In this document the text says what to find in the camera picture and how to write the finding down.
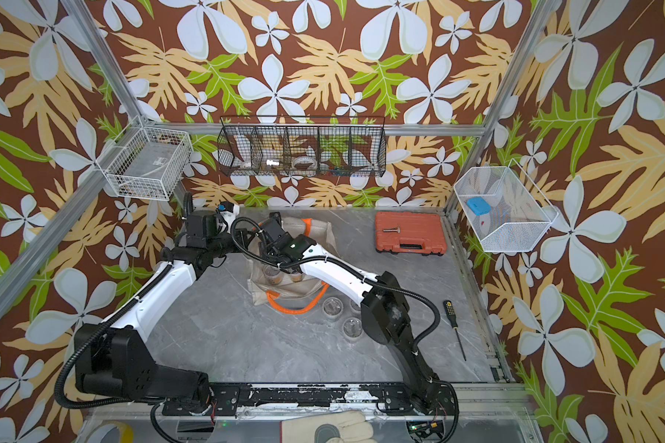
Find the beige canvas bag orange handles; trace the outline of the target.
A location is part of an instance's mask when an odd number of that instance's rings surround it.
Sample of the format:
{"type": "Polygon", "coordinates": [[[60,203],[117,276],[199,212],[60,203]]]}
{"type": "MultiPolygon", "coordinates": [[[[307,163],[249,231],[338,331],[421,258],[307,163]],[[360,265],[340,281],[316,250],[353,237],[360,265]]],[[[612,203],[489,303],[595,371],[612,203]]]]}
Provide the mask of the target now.
{"type": "MultiPolygon", "coordinates": [[[[329,252],[337,253],[333,225],[329,221],[284,217],[283,227],[292,236],[304,234],[329,252]]],[[[282,282],[279,285],[270,285],[264,278],[264,267],[258,261],[248,260],[247,285],[254,306],[269,306],[291,316],[303,315],[315,308],[328,290],[328,285],[318,278],[303,274],[302,282],[293,282],[291,273],[283,271],[282,282]]]]}

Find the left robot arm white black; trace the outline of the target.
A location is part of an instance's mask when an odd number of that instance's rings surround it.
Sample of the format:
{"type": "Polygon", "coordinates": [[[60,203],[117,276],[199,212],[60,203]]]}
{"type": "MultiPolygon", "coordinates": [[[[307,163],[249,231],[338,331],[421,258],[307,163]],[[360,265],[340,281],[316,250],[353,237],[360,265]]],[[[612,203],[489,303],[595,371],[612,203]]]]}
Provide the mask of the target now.
{"type": "Polygon", "coordinates": [[[151,279],[124,306],[98,324],[85,324],[55,382],[54,398],[70,410],[122,402],[171,402],[202,413],[211,401],[208,376],[158,364],[147,341],[158,321],[218,258],[236,252],[231,224],[239,208],[194,210],[173,247],[161,252],[151,279]]]}

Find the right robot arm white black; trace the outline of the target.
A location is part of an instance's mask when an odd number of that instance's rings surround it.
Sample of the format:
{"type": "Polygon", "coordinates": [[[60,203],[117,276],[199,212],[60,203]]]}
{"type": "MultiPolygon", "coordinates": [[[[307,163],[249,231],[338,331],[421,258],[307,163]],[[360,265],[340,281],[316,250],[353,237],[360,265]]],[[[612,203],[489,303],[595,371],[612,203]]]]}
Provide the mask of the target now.
{"type": "Polygon", "coordinates": [[[440,310],[430,299],[402,288],[388,271],[379,275],[364,271],[304,234],[292,236],[278,213],[261,223],[237,217],[230,234],[236,249],[248,258],[318,279],[358,305],[362,330],[389,350],[417,412],[459,413],[456,390],[440,379],[420,350],[420,342],[441,323],[440,310]]]}

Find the clear seed jar stack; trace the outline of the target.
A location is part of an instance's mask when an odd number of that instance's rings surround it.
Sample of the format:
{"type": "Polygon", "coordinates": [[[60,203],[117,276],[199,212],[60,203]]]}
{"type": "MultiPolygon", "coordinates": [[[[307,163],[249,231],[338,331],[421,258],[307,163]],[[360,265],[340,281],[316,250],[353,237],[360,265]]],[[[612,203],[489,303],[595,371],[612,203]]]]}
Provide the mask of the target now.
{"type": "Polygon", "coordinates": [[[302,282],[304,275],[301,272],[294,271],[290,274],[290,278],[293,282],[302,282]]]}
{"type": "Polygon", "coordinates": [[[266,282],[270,285],[279,285],[283,280],[283,273],[278,268],[265,266],[262,272],[266,282]]]}

